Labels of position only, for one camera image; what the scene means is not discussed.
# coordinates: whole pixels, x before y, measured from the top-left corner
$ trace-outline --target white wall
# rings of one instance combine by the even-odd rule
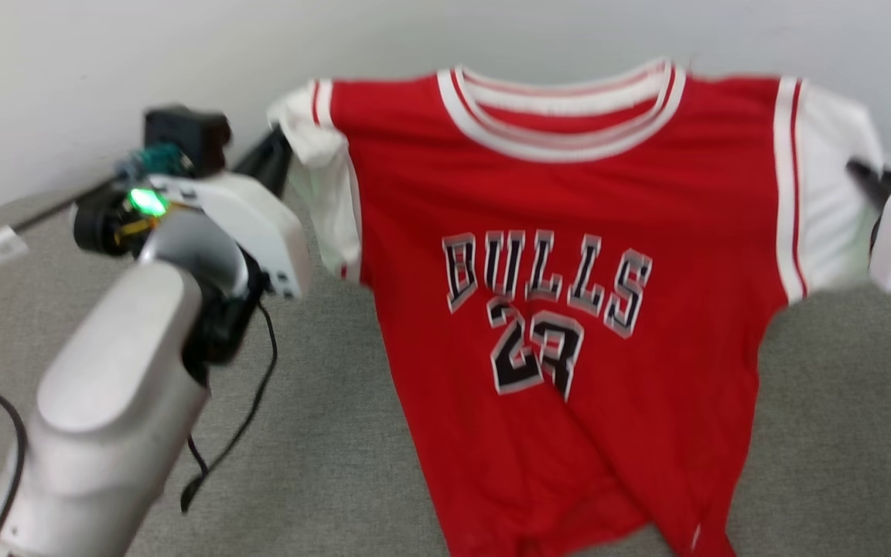
[[[664,54],[813,77],[872,107],[891,151],[891,0],[0,0],[0,204],[83,186],[145,107],[226,112],[234,147],[309,77],[601,77]]]

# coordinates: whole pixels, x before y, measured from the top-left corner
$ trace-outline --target green led light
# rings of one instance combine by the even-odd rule
[[[135,210],[152,217],[160,217],[167,212],[167,200],[153,190],[130,190],[130,203]]]

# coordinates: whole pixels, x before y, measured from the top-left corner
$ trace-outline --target jersey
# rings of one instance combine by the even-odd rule
[[[450,553],[653,522],[678,555],[733,555],[766,326],[866,275],[863,106],[655,60],[570,86],[314,80],[269,115],[326,267],[374,294]]]

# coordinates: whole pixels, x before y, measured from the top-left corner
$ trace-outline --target cable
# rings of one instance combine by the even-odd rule
[[[263,401],[266,385],[270,383],[270,378],[273,377],[273,371],[275,370],[275,367],[277,367],[277,337],[275,332],[273,332],[273,322],[270,320],[270,313],[263,307],[262,301],[257,303],[257,307],[259,307],[259,310],[261,310],[261,313],[263,314],[263,320],[266,321],[266,330],[270,335],[270,349],[272,349],[270,364],[266,367],[266,372],[263,374],[261,383],[257,388],[257,394],[254,396],[254,402],[252,402],[250,412],[247,413],[247,419],[243,421],[243,425],[238,428],[236,434],[233,435],[233,439],[226,445],[225,450],[222,451],[222,454],[216,457],[216,459],[212,461],[212,464],[207,468],[203,466],[205,461],[202,459],[201,454],[198,453],[198,449],[194,445],[194,440],[188,436],[188,448],[191,449],[191,454],[194,455],[195,459],[198,461],[198,466],[202,468],[202,472],[199,473],[198,476],[195,476],[195,478],[187,484],[187,487],[184,487],[183,493],[181,493],[181,512],[184,512],[184,514],[187,514],[188,508],[191,507],[191,501],[194,501],[194,497],[198,494],[198,490],[201,489],[205,479],[208,478],[220,464],[222,464],[222,461],[225,460],[227,456],[229,456],[229,452],[232,452],[233,448],[240,442],[243,434],[247,432],[247,428],[250,427],[252,421],[257,417],[257,410]]]
[[[29,440],[26,436],[26,427],[22,425],[22,417],[15,411],[15,406],[13,406],[10,401],[7,401],[3,395],[0,395],[0,406],[9,413],[9,417],[12,419],[13,426],[15,427],[15,471],[13,472],[12,482],[9,484],[9,494],[6,496],[5,503],[2,504],[2,511],[0,511],[1,533],[3,526],[5,526],[6,518],[9,518],[9,511],[12,509],[15,495],[19,492],[19,484],[22,479],[22,466],[24,466],[26,462],[26,449]]]
[[[96,183],[95,186],[89,187],[88,190],[82,190],[81,193],[70,195],[65,198],[65,200],[56,202],[54,205],[50,205],[46,209],[43,209],[43,211],[11,225],[10,228],[13,229],[16,234],[21,234],[22,232],[35,227],[39,223],[42,223],[46,219],[53,217],[53,215],[56,215],[60,211],[64,211],[64,209],[70,207],[72,203],[80,203],[81,201],[84,201],[86,197],[95,194],[98,190],[102,190],[104,187],[109,187],[112,183],[116,183],[121,179],[123,179],[121,174],[113,174],[113,176],[109,176],[107,179]]]

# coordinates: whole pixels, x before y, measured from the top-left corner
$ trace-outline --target red fabric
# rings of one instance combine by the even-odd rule
[[[564,555],[648,521],[679,555],[733,555],[725,523],[749,448],[757,350],[786,304],[777,88],[690,77],[675,116],[636,148],[541,163],[464,136],[435,77],[333,85],[333,124],[360,184],[361,281],[453,555]],[[555,234],[545,276],[562,276],[558,301],[524,296],[538,230]],[[512,300],[524,320],[548,311],[584,328],[566,401],[549,374],[498,394],[491,354],[505,328],[489,323],[483,276],[491,231],[524,232]],[[463,234],[476,241],[478,288],[451,313],[442,241]],[[587,286],[603,286],[605,300],[625,251],[654,261],[630,338],[566,303],[586,235],[601,239]]]

